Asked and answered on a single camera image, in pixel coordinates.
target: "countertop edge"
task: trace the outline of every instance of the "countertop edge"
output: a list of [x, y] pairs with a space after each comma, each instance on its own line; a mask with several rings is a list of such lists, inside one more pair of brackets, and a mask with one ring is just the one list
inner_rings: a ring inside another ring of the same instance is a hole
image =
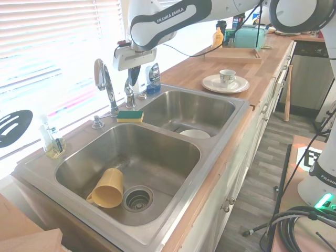
[[167, 243], [164, 245], [162, 252], [178, 251], [180, 246], [183, 244], [185, 238], [192, 228], [193, 223], [203, 209], [203, 206], [205, 205], [210, 193], [217, 184], [221, 174], [225, 171], [227, 160], [237, 149], [246, 131], [248, 130], [248, 127], [254, 118], [254, 114], [253, 107], [250, 106], [246, 111], [244, 118], [237, 127], [237, 130], [231, 136], [227, 145], [214, 164], [212, 170], [209, 172], [208, 176], [203, 182], [201, 188], [198, 190], [188, 209], [185, 211], [174, 232], [170, 236]]

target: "sponge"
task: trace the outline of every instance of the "sponge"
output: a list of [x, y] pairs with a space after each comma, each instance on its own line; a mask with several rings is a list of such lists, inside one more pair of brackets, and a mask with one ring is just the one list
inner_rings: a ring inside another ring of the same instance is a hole
[[119, 111], [117, 122], [142, 122], [143, 111]]

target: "sink basin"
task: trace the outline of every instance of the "sink basin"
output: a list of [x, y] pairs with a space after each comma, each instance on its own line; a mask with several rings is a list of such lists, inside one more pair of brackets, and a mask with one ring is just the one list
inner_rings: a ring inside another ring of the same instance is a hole
[[124, 175], [123, 204], [100, 209], [122, 224], [139, 226], [162, 214], [200, 157], [191, 143], [121, 124], [66, 159], [56, 180], [86, 199], [106, 169], [118, 168]]
[[143, 121], [151, 125], [177, 133], [197, 129], [213, 137], [235, 111], [235, 106], [217, 97], [168, 91], [142, 110], [145, 114]]
[[[51, 160], [43, 150], [25, 158], [13, 175], [25, 180], [122, 251], [161, 251], [244, 116], [242, 99], [161, 85], [136, 99], [142, 123], [103, 118], [66, 136], [67, 151]], [[211, 138], [179, 134], [199, 129]], [[103, 172], [124, 175], [123, 202], [105, 209], [86, 201]]]

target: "sink drain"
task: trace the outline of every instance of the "sink drain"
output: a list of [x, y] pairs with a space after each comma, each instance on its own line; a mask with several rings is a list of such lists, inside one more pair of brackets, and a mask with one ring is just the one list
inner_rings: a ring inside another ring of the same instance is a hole
[[153, 202], [152, 191], [145, 186], [136, 186], [125, 192], [122, 204], [130, 212], [146, 210]]

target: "yellow cup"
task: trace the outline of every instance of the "yellow cup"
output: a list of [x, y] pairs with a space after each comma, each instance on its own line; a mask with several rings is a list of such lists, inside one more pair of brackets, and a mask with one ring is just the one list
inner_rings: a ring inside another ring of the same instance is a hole
[[122, 202], [123, 181], [121, 171], [115, 168], [107, 169], [86, 200], [104, 208], [119, 206]]

